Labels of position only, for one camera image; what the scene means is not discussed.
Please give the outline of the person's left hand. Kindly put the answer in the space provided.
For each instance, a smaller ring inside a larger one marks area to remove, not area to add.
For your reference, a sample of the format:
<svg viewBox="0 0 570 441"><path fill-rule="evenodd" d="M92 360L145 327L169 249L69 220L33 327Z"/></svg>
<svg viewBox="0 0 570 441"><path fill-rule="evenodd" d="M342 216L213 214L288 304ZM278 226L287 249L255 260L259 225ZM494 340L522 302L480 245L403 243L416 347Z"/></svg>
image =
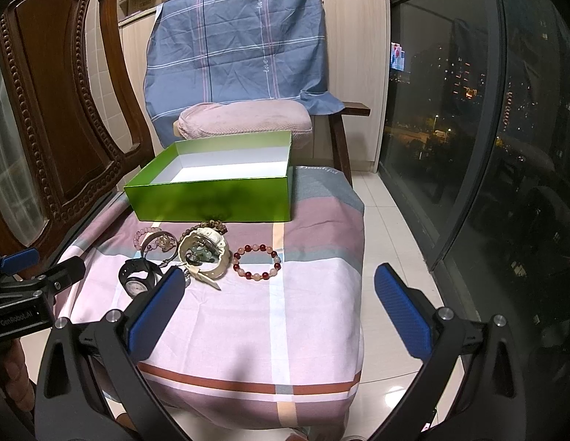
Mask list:
<svg viewBox="0 0 570 441"><path fill-rule="evenodd" d="M0 388L23 412L35 406L35 390L29 378L26 357L18 338L0 343Z"/></svg>

